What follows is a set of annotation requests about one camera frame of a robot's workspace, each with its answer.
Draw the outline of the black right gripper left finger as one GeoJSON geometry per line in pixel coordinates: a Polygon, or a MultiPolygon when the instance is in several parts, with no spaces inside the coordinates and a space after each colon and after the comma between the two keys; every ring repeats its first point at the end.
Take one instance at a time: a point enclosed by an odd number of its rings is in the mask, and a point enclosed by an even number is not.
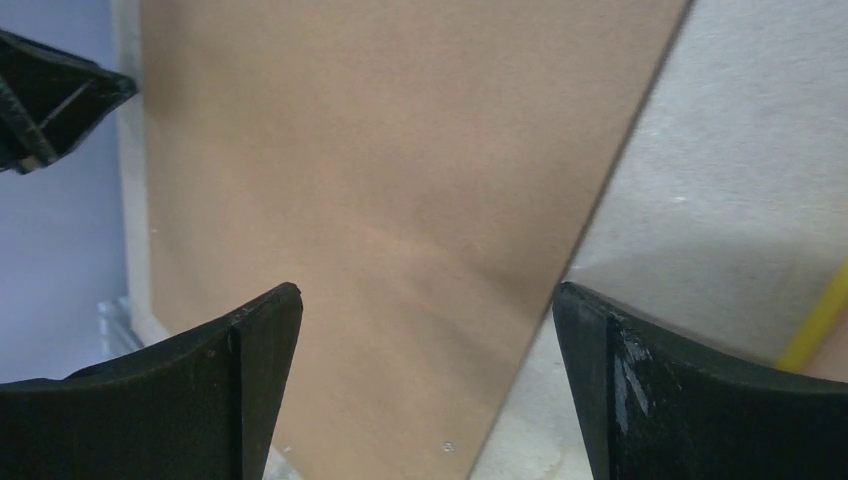
{"type": "Polygon", "coordinates": [[[5,479],[259,479],[301,326],[278,285],[62,380],[1,387],[5,479]]]}

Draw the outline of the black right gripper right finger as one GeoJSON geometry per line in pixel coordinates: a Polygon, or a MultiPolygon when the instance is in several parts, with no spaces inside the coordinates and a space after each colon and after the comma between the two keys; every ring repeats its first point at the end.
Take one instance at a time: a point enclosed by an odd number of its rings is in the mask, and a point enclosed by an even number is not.
{"type": "Polygon", "coordinates": [[[597,479],[843,479],[847,387],[752,363],[565,282],[553,319],[597,479]]]}

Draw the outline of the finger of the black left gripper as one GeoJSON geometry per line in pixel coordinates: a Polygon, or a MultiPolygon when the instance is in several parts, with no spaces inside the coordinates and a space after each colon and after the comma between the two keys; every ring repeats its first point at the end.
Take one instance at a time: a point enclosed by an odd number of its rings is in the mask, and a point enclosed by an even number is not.
{"type": "Polygon", "coordinates": [[[1,170],[24,175],[69,153],[138,93],[98,63],[1,32],[1,170]]]}

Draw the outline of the yellow picture frame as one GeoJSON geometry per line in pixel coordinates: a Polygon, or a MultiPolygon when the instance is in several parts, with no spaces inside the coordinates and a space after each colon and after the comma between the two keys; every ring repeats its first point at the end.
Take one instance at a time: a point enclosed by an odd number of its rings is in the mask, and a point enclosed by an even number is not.
{"type": "Polygon", "coordinates": [[[776,367],[821,379],[847,381],[847,261],[837,269],[776,367]]]}

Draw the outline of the brown frame backing board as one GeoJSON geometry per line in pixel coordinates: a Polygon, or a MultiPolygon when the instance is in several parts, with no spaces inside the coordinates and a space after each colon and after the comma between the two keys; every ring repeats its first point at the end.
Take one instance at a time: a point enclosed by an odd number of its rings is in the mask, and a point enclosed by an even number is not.
{"type": "Polygon", "coordinates": [[[154,316],[304,304],[305,479],[463,479],[683,1],[144,1],[154,316]]]}

